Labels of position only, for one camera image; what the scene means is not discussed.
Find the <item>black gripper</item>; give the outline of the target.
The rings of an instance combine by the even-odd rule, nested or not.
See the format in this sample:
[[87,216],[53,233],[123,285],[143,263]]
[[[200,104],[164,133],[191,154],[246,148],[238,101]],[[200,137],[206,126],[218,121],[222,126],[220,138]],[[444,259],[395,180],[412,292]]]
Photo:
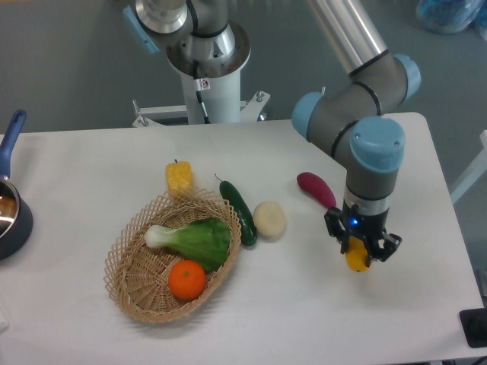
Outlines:
[[344,198],[342,210],[330,208],[324,214],[328,234],[340,244],[340,253],[349,249],[351,236],[362,240],[367,250],[366,266],[373,261],[385,262],[397,251],[403,241],[401,236],[386,232],[385,224],[389,212],[389,201]]

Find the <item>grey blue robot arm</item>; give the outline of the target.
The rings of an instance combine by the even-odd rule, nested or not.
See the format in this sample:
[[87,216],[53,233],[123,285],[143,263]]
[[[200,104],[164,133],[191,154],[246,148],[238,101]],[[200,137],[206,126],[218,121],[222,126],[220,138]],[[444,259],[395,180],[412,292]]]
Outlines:
[[[358,1],[312,1],[350,85],[337,95],[313,92],[293,109],[294,129],[346,170],[341,208],[325,214],[349,267],[386,261],[401,244],[385,224],[403,162],[405,134],[387,118],[419,88],[408,56],[392,55]],[[240,72],[250,57],[245,30],[228,17],[225,1],[130,1],[123,16],[149,51],[164,50],[180,74],[191,124],[240,122]]]

